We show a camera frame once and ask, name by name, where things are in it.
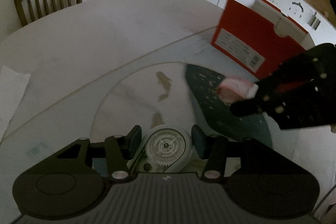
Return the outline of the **white tape dispenser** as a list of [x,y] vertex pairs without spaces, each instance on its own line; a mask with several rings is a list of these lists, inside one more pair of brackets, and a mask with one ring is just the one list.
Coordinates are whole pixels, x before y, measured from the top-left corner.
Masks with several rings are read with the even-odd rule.
[[192,156],[191,134],[182,127],[162,124],[144,135],[128,166],[131,174],[178,173]]

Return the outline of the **pink small packet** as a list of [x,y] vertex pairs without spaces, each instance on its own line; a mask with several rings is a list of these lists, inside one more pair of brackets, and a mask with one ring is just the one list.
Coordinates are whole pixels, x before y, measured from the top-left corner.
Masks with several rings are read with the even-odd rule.
[[217,87],[217,95],[226,104],[253,98],[258,86],[248,80],[239,77],[227,77]]

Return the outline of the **dark round placemat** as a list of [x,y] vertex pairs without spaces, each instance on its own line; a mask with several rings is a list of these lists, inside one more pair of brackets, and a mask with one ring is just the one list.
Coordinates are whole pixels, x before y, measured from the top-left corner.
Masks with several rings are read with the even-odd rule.
[[235,141],[256,139],[272,148],[272,138],[263,115],[239,118],[217,95],[224,75],[208,68],[187,64],[185,80],[194,109],[196,124],[207,134],[219,134]]

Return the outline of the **red white cardboard box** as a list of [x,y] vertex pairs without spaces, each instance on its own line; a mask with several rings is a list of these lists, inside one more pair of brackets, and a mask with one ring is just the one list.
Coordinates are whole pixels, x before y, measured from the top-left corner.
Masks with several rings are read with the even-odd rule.
[[227,0],[211,44],[257,79],[315,46],[306,29],[266,0]]

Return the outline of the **white tissue paper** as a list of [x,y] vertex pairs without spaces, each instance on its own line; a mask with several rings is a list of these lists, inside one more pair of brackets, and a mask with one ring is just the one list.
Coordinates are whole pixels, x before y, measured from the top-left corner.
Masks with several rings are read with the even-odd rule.
[[2,66],[0,82],[1,139],[25,94],[30,76],[30,74],[18,73],[6,65]]

